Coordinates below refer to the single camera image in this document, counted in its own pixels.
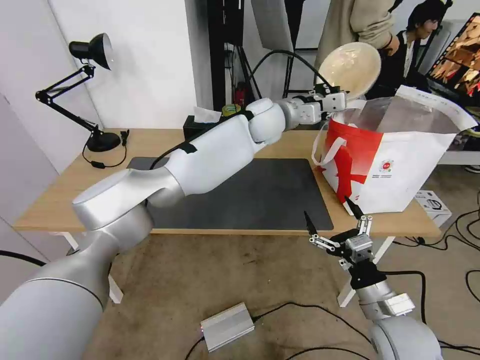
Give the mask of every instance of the shoe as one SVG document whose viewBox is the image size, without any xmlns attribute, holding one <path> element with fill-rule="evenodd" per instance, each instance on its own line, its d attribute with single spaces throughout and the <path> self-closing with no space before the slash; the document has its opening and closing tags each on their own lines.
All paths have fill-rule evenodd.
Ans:
<svg viewBox="0 0 480 360">
<path fill-rule="evenodd" d="M 466 165 L 465 170 L 469 173 L 480 174 L 480 165 Z"/>
</svg>

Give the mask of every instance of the lamp shade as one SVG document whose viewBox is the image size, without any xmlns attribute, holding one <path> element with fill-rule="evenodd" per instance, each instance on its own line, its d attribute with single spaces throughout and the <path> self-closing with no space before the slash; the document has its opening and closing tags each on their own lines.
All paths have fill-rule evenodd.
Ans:
<svg viewBox="0 0 480 360">
<path fill-rule="evenodd" d="M 68 50 L 77 59 L 91 59 L 102 68 L 112 70 L 112 43 L 106 33 L 98 34 L 90 42 L 72 41 L 68 44 Z"/>
</svg>

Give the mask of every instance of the shopping bag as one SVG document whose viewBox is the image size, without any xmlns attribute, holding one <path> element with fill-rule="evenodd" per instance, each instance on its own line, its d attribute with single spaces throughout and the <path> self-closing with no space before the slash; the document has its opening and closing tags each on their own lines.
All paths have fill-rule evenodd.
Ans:
<svg viewBox="0 0 480 360">
<path fill-rule="evenodd" d="M 345 197 L 365 214 L 401 212 L 427 180 L 454 137 L 476 122 L 442 97 L 401 86 L 394 97 L 334 113 L 317 171 L 352 215 Z"/>
</svg>

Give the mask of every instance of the beige jacket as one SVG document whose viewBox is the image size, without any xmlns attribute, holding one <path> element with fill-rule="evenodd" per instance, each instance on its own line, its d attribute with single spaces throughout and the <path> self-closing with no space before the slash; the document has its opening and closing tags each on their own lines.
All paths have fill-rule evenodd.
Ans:
<svg viewBox="0 0 480 360">
<path fill-rule="evenodd" d="M 315 68 L 341 45 L 356 41 L 377 49 L 388 45 L 393 25 L 389 9 L 394 0 L 331 0 L 321 34 Z"/>
</svg>

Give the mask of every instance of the lamp base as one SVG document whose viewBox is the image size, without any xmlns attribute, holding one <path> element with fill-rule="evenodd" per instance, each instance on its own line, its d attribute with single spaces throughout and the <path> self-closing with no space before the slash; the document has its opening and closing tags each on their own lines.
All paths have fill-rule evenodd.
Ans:
<svg viewBox="0 0 480 360">
<path fill-rule="evenodd" d="M 113 132 L 94 131 L 86 142 L 88 150 L 94 153 L 101 153 L 115 149 L 120 145 L 120 137 Z"/>
</svg>

